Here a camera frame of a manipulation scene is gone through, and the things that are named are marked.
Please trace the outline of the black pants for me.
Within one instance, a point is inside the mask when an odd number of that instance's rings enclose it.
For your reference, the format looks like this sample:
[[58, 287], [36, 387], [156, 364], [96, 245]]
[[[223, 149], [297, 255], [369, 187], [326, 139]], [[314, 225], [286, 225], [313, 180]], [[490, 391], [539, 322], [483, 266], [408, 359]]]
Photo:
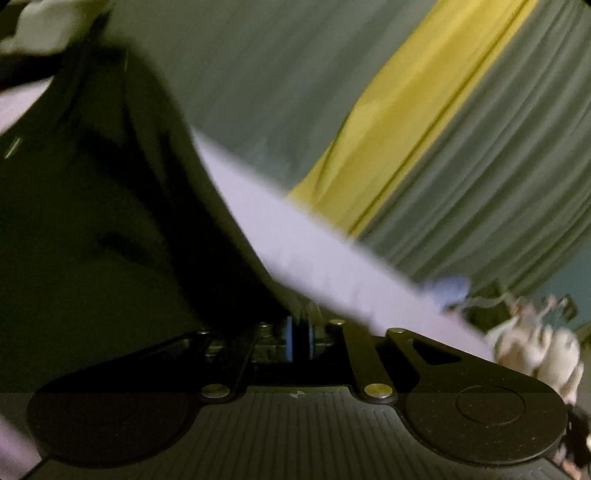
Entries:
[[184, 342], [301, 310], [219, 195], [167, 89], [105, 18], [1, 136], [1, 389], [140, 387]]

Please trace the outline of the white plush toy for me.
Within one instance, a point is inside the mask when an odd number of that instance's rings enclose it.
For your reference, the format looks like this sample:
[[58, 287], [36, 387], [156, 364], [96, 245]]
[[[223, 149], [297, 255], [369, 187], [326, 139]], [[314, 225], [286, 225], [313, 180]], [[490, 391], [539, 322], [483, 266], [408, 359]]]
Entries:
[[542, 308], [520, 297], [512, 304], [512, 318], [490, 330], [486, 340], [494, 349], [496, 363], [547, 384], [566, 404], [574, 405], [584, 363], [577, 336], [544, 322], [557, 308], [555, 296]]

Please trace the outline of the yellow curtain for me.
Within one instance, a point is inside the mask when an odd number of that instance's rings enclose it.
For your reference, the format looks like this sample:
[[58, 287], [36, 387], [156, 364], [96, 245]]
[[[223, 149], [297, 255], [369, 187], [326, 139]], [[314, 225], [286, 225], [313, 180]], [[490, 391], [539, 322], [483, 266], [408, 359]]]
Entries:
[[363, 91], [290, 200], [359, 237], [537, 4], [439, 1]]

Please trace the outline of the grey-green curtain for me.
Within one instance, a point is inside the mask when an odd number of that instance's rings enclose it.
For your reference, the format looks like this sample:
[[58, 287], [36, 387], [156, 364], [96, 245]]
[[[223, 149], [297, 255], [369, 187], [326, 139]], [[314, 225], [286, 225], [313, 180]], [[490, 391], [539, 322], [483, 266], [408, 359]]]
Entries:
[[[439, 1], [119, 1], [190, 124], [290, 192]], [[416, 282], [529, 292], [590, 238], [590, 5], [531, 16], [359, 237]]]

